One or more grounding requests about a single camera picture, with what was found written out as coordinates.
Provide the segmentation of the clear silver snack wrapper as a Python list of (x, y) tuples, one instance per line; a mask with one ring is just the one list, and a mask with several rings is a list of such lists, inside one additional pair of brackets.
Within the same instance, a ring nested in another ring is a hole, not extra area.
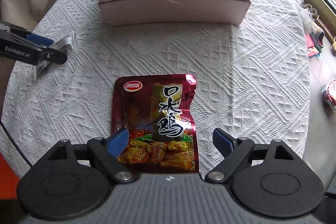
[(52, 64), (62, 65), (68, 60), (68, 56), (77, 48), (76, 32), (73, 30), (70, 35), (54, 42), (43, 56), (43, 59), (35, 65), (33, 70), (33, 78), (45, 73)]

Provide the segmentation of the dark red chicken snack bag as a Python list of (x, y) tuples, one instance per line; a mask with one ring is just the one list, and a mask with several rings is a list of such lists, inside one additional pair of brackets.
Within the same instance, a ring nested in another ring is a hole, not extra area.
[(198, 172), (197, 133), (190, 113), (196, 87), (195, 77), (184, 74), (118, 78), (111, 132), (129, 132), (118, 161), (141, 172)]

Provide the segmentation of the white textured tablecloth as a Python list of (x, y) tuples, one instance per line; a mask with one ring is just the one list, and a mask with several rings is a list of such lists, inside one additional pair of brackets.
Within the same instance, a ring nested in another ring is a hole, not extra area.
[(119, 77), (191, 74), (191, 114), (200, 170), (222, 156), (220, 127), (256, 143), (282, 139), (303, 155), (309, 123), (309, 62), (299, 0), (251, 0), (238, 26), (144, 24), (112, 27), (98, 0), (57, 0), (34, 31), (59, 40), (74, 31), (77, 49), (64, 65), (33, 77), (17, 62), (2, 112), (1, 154), (18, 175), (60, 139), (85, 143), (110, 134)]

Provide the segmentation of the orange plastic chair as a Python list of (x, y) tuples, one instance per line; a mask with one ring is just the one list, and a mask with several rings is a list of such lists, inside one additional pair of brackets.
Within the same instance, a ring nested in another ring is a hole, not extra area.
[(11, 170), (3, 156), (0, 155), (0, 199), (16, 199), (18, 182), (17, 175)]

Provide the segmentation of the red book on floor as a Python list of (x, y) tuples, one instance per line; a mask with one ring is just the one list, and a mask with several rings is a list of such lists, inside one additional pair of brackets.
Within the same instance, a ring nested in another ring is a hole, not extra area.
[(322, 52), (324, 36), (325, 33), (323, 30), (311, 32), (305, 35), (307, 55), (309, 58), (319, 55)]

